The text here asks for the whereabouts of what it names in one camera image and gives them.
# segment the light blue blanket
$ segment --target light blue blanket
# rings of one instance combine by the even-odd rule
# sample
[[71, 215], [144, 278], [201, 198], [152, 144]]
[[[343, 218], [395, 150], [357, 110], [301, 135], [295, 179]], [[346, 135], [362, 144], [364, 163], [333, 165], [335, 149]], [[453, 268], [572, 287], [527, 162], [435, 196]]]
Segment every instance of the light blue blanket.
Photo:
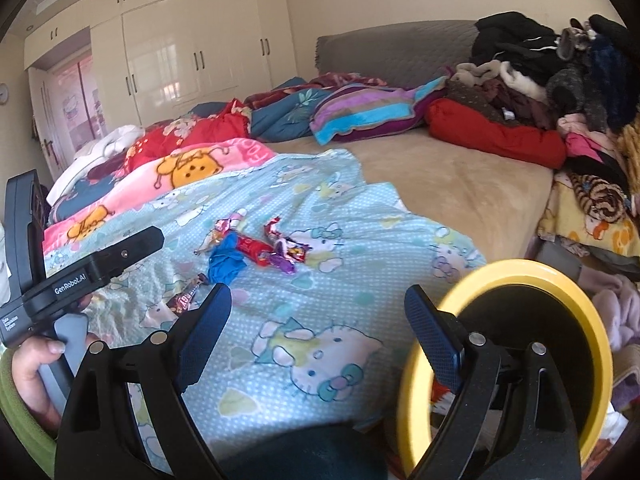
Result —
[[[469, 238], [406, 211], [391, 184], [367, 185], [346, 150], [279, 155], [261, 168], [218, 176], [126, 212], [46, 258], [55, 272], [149, 225], [164, 248], [98, 291], [90, 329], [110, 346], [168, 329], [165, 303], [199, 272], [216, 220], [247, 209], [240, 230], [262, 226], [312, 247], [287, 276], [248, 262], [232, 283], [233, 311], [198, 384], [184, 400], [218, 459], [285, 431], [352, 422], [364, 426], [393, 409], [413, 335], [403, 298], [415, 283], [439, 302], [484, 258]], [[209, 291], [196, 296], [202, 301]], [[137, 387], [140, 431], [156, 467], [166, 469]]]

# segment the beige mattress cover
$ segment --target beige mattress cover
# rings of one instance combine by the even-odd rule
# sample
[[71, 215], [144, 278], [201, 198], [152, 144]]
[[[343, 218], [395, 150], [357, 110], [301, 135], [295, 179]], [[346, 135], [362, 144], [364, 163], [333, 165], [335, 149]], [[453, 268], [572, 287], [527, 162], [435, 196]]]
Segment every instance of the beige mattress cover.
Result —
[[552, 183], [547, 168], [442, 142], [424, 128], [327, 146], [305, 137], [270, 147], [279, 153], [349, 150], [367, 182], [391, 182], [410, 211], [469, 236], [488, 262], [524, 256]]

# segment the quilted headboard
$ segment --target quilted headboard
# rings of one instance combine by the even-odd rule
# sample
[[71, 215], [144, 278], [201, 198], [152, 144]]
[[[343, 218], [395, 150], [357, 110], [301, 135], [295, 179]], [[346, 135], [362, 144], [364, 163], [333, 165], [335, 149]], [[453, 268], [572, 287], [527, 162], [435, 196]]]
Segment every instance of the quilted headboard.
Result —
[[379, 77], [414, 88], [468, 61], [478, 34], [473, 21], [396, 23], [318, 38], [316, 68]]

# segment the metal bolt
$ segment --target metal bolt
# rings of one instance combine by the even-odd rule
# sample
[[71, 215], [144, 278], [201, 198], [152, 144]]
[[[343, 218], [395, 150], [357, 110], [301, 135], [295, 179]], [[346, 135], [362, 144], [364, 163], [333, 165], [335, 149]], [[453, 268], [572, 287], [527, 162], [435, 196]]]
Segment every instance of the metal bolt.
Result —
[[151, 344], [153, 345], [161, 345], [162, 343], [164, 343], [167, 340], [167, 334], [166, 332], [160, 331], [160, 332], [154, 332], [151, 335]]
[[104, 343], [102, 341], [96, 341], [89, 346], [89, 352], [92, 354], [99, 354], [104, 350]]
[[486, 338], [479, 332], [472, 332], [469, 334], [469, 342], [475, 346], [484, 346]]
[[531, 349], [538, 355], [546, 354], [546, 346], [542, 343], [533, 343], [533, 345], [531, 345]]

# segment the yellow trash can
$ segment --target yellow trash can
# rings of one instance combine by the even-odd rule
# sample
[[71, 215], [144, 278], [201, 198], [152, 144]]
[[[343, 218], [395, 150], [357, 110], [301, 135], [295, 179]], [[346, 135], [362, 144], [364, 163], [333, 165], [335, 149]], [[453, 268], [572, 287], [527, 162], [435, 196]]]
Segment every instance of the yellow trash can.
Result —
[[[538, 341], [549, 349], [574, 412], [584, 464], [604, 425], [613, 383], [607, 334], [585, 293], [551, 267], [505, 260], [472, 272], [438, 308], [495, 344], [525, 348]], [[431, 443], [432, 383], [433, 370], [416, 343], [404, 368], [398, 405], [398, 445], [406, 473]]]

